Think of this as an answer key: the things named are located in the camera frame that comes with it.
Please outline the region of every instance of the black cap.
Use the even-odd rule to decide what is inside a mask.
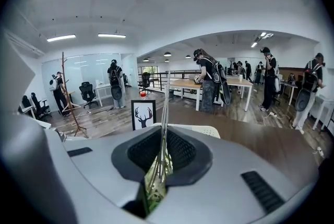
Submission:
[[[194,51],[194,61],[197,60],[198,55],[201,54],[201,53],[202,53],[202,51],[200,49],[197,49],[197,50]]]
[[[324,60],[324,56],[319,52],[317,55],[315,55],[316,58],[322,58]]]
[[[268,49],[267,47],[264,47],[260,51],[261,51],[261,53],[270,53],[270,49]]]

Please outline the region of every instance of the vent grille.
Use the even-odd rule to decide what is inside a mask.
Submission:
[[[268,185],[268,183],[255,171],[241,174],[256,199],[268,214],[284,204],[282,198]]]

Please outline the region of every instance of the glass wall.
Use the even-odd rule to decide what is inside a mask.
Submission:
[[[79,86],[81,86],[82,82],[90,82],[93,85],[93,89],[96,89],[99,82],[103,85],[109,84],[107,71],[113,59],[117,61],[117,65],[120,66],[122,70],[130,71],[131,69],[133,70],[132,66],[137,67],[137,60],[134,55],[132,58],[134,60],[131,59],[130,62],[126,62],[126,67],[123,67],[121,55],[117,53],[91,54],[67,58],[65,62],[65,76],[68,81],[66,86],[68,92],[73,92],[71,94],[73,103],[85,103],[79,90]],[[56,75],[58,71],[62,71],[62,61],[60,59],[42,63],[43,84],[51,111],[57,111],[58,107],[54,100],[53,93],[49,91],[49,81],[52,79],[52,75]],[[103,98],[111,97],[110,88],[100,90],[100,96]]]

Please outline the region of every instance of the fluorescent light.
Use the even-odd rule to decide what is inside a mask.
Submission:
[[[71,58],[76,58],[76,57],[83,57],[83,55],[80,55],[80,56],[73,56],[73,57],[67,57],[68,59],[71,59]]]
[[[101,38],[126,38],[123,34],[98,34]]]
[[[69,36],[62,36],[62,37],[57,37],[57,38],[49,38],[47,39],[48,42],[56,41],[56,40],[61,40],[61,39],[68,39],[68,38],[75,38],[75,34],[70,34]]]

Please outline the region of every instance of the deer antler artwork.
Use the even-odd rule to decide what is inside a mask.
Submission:
[[[139,107],[137,107],[136,110],[135,110],[135,117],[138,118],[138,121],[141,123],[141,127],[144,128],[144,127],[146,127],[146,120],[149,120],[153,117],[152,110],[149,107],[147,107],[148,118],[146,118],[146,115],[144,114],[145,119],[141,119],[141,116],[138,117],[138,108]]]

